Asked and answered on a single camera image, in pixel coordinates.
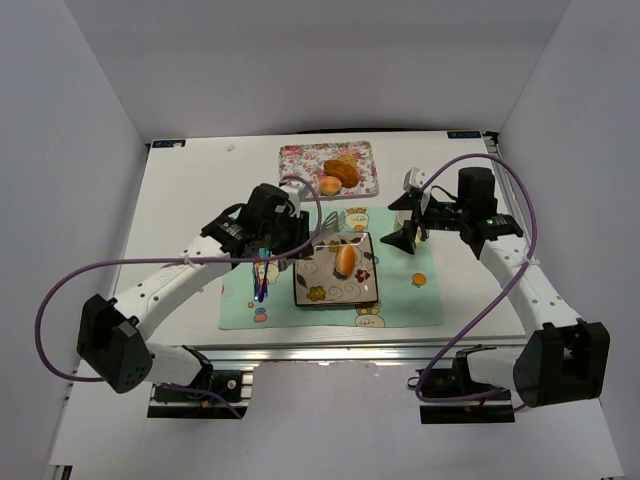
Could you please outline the brown oval bread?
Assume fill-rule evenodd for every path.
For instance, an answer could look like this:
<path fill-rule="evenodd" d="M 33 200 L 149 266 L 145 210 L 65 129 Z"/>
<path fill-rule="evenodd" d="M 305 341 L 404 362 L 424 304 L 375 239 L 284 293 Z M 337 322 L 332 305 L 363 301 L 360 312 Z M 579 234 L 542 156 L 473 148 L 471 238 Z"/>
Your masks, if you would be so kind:
<path fill-rule="evenodd" d="M 345 188 L 353 188 L 359 183 L 357 170 L 339 160 L 326 161 L 324 163 L 324 171 L 329 176 L 339 178 Z"/>

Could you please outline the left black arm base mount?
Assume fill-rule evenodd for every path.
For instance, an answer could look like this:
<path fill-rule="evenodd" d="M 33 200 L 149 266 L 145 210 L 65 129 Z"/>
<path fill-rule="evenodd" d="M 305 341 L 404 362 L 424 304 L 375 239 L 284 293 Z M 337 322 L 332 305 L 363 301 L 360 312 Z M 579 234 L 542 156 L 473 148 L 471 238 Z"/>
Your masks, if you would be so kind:
<path fill-rule="evenodd" d="M 252 374 L 242 370 L 215 370 L 198 387 L 154 386 L 147 409 L 151 419 L 240 420 L 252 387 Z"/>

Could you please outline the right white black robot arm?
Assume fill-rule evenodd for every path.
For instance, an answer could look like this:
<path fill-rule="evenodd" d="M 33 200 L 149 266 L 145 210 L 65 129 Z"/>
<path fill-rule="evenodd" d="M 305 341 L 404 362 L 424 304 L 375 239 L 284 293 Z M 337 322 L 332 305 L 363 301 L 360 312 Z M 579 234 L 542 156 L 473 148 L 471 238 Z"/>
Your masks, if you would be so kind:
<path fill-rule="evenodd" d="M 511 215 L 498 211 L 492 170 L 460 169 L 457 193 L 447 202 L 432 197 L 427 175 L 418 168 L 406 173 L 403 190 L 389 208 L 410 216 L 382 243 L 413 254 L 416 242 L 433 230 L 459 233 L 499 283 L 499 297 L 509 300 L 526 336 L 522 347 L 461 349 L 448 371 L 428 364 L 414 386 L 418 398 L 427 403 L 482 401 L 512 391 L 535 408 L 599 397 L 609 332 L 566 304 L 530 257 L 532 239 Z"/>

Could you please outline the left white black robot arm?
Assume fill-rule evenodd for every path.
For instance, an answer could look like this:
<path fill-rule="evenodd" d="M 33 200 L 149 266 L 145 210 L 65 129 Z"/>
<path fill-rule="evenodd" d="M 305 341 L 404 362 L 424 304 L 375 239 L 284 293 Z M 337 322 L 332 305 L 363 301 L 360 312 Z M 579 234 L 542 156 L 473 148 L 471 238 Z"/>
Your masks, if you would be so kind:
<path fill-rule="evenodd" d="M 213 378 L 210 361 L 189 346 L 151 342 L 155 330 L 209 283 L 247 263 L 284 262 L 311 253 L 302 200 L 313 191 L 300 177 L 262 183 L 249 200 L 225 209 L 176 260 L 110 299 L 99 294 L 82 309 L 77 352 L 115 392 L 143 382 L 201 394 Z"/>

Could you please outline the pale yellow mug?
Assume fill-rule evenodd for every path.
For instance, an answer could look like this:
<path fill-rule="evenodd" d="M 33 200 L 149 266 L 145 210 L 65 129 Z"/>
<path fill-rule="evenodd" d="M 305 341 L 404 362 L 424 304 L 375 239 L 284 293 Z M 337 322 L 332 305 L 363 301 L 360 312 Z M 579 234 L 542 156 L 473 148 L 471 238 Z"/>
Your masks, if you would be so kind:
<path fill-rule="evenodd" d="M 395 220 L 394 220 L 394 230 L 395 231 L 401 230 L 402 227 L 404 226 L 404 223 L 406 221 L 409 221 L 411 217 L 412 217 L 412 212 L 409 210 L 397 211 L 395 215 Z M 420 230 L 417 230 L 417 233 L 415 236 L 415 243 L 416 243 L 416 248 L 419 249 L 422 244 Z"/>

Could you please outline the silver metal tongs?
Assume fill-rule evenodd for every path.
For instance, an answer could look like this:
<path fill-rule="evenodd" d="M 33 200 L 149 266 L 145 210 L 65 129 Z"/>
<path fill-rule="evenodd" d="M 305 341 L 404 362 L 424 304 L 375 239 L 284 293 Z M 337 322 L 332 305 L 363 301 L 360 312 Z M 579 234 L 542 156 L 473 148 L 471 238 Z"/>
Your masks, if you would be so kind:
<path fill-rule="evenodd" d="M 326 245 L 332 236 L 338 234 L 346 227 L 346 215 L 338 211 L 331 211 L 323 215 L 318 233 L 309 234 L 311 247 Z"/>

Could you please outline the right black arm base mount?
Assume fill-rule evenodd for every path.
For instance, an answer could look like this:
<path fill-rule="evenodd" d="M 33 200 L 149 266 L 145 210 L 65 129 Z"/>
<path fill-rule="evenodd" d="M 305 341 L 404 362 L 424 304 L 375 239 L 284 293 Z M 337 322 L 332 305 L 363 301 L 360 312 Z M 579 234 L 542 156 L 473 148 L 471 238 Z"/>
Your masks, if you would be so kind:
<path fill-rule="evenodd" d="M 515 421 L 511 389 L 489 384 L 494 374 L 506 375 L 509 348 L 475 345 L 418 370 L 407 381 L 422 405 L 421 422 L 428 425 L 501 424 Z"/>

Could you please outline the orange white bread roll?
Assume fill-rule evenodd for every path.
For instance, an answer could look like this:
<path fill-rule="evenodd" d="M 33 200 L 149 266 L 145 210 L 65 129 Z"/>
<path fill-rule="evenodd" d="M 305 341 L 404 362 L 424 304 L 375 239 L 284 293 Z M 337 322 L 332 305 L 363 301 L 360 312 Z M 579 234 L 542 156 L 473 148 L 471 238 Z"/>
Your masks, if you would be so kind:
<path fill-rule="evenodd" d="M 334 273 L 339 278 L 348 278 L 355 268 L 356 259 L 354 247 L 350 244 L 342 245 L 335 256 Z"/>

